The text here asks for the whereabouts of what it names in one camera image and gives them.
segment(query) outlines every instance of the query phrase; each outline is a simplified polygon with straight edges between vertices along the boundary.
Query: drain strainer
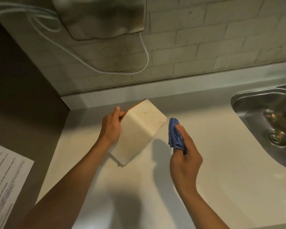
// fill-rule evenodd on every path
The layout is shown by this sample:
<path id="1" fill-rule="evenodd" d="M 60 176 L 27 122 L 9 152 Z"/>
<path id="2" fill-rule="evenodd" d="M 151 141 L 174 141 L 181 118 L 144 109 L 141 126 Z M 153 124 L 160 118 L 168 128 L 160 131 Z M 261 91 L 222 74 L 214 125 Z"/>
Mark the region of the drain strainer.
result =
<path id="1" fill-rule="evenodd" d="M 267 134 L 267 139 L 273 146 L 280 149 L 286 149 L 286 140 L 283 134 L 277 132 L 269 132 Z"/>

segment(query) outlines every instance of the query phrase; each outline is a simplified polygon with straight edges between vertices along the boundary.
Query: cleaning rag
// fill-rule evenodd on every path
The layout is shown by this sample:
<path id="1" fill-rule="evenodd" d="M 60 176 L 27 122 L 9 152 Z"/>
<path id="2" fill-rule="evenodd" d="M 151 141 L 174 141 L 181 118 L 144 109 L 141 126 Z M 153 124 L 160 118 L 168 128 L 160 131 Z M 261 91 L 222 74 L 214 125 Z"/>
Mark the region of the cleaning rag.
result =
<path id="1" fill-rule="evenodd" d="M 171 148 L 181 149 L 185 151 L 182 136 L 180 132 L 175 128 L 175 125 L 179 124 L 176 118 L 171 118 L 168 125 L 168 144 Z"/>

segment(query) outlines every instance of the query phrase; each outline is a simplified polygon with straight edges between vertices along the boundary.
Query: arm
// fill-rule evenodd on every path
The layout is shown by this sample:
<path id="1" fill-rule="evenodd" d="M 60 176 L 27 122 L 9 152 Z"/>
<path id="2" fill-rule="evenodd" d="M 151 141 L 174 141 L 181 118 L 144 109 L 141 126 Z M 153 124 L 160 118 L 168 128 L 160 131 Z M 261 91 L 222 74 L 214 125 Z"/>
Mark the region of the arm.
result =
<path id="1" fill-rule="evenodd" d="M 187 154 L 183 155 L 182 150 L 174 149 L 170 160 L 170 173 L 195 227 L 197 229 L 229 229 L 197 192 L 196 178 L 202 164 L 202 157 L 184 127 L 177 124 L 176 129 L 181 133 Z"/>
<path id="2" fill-rule="evenodd" d="M 116 107 L 104 117 L 99 138 L 91 150 L 36 204 L 18 229 L 72 228 L 98 166 L 119 139 L 119 117 L 123 114 Z"/>

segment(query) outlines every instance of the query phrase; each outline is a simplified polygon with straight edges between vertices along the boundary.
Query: person's left arm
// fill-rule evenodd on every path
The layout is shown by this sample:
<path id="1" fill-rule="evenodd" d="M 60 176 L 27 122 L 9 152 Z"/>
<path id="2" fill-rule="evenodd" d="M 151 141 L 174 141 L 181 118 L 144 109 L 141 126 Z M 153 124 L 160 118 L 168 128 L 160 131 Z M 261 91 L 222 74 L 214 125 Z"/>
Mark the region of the person's left arm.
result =
<path id="1" fill-rule="evenodd" d="M 119 117 L 123 114 L 116 107 L 112 114 L 104 117 L 99 138 L 91 150 L 36 204 L 18 229 L 72 228 L 98 166 L 119 139 Z"/>

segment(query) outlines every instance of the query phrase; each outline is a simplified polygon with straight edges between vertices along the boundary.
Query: sink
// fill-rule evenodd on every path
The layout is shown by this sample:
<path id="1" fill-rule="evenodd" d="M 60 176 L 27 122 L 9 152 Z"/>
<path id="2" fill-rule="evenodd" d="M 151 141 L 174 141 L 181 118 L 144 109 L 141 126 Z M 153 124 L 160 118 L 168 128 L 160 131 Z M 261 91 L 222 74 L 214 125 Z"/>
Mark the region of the sink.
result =
<path id="1" fill-rule="evenodd" d="M 264 150 L 286 167 L 286 86 L 237 94 L 231 105 Z"/>

